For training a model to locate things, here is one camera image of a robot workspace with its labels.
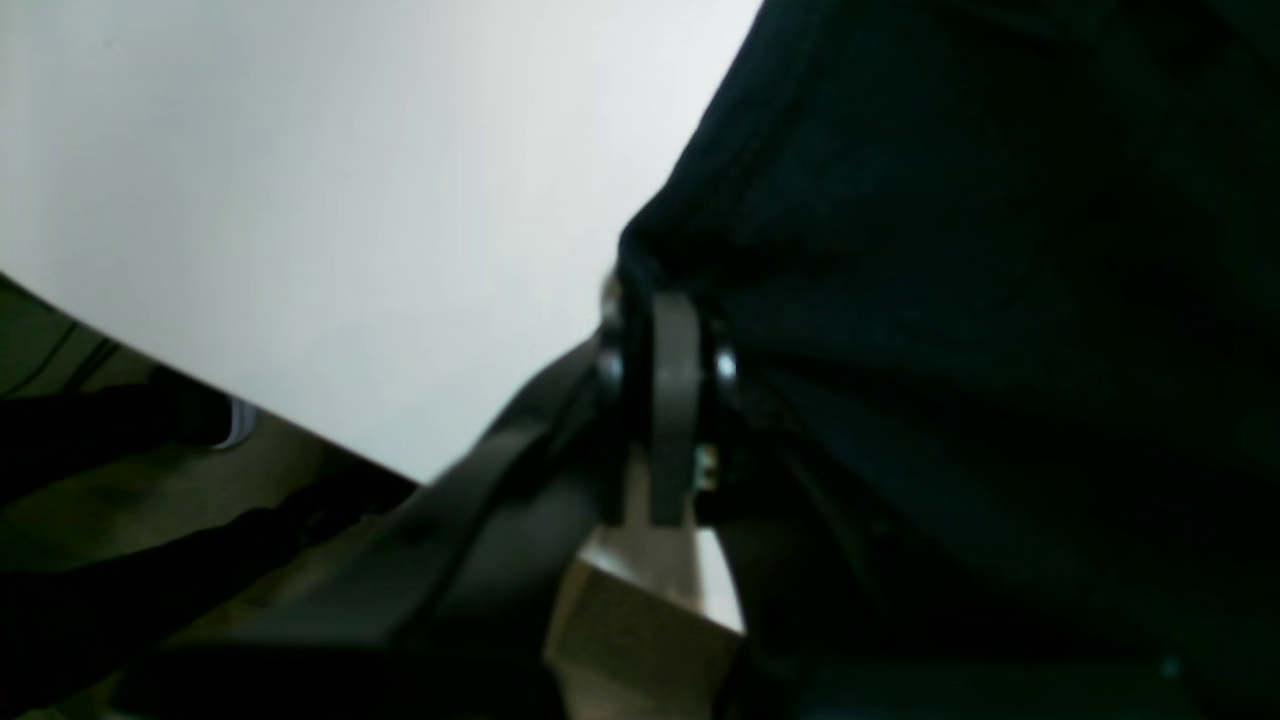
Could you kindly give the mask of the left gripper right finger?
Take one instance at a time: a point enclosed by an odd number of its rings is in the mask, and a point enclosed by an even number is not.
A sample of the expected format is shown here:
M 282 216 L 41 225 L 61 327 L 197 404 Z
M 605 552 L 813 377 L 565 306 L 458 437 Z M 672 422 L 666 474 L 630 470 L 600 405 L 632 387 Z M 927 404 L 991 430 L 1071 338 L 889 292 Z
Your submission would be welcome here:
M 685 293 L 658 293 L 652 305 L 649 514 L 675 528 L 696 515 L 723 483 L 739 359 L 727 327 L 704 316 Z

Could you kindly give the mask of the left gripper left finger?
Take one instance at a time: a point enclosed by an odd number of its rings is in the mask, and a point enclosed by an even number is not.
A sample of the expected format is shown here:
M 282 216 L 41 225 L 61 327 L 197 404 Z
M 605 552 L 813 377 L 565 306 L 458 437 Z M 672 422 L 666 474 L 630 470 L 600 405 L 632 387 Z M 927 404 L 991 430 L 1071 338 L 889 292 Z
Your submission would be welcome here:
M 625 514 L 625 302 L 315 591 L 122 680 L 128 719 L 563 719 L 561 582 Z

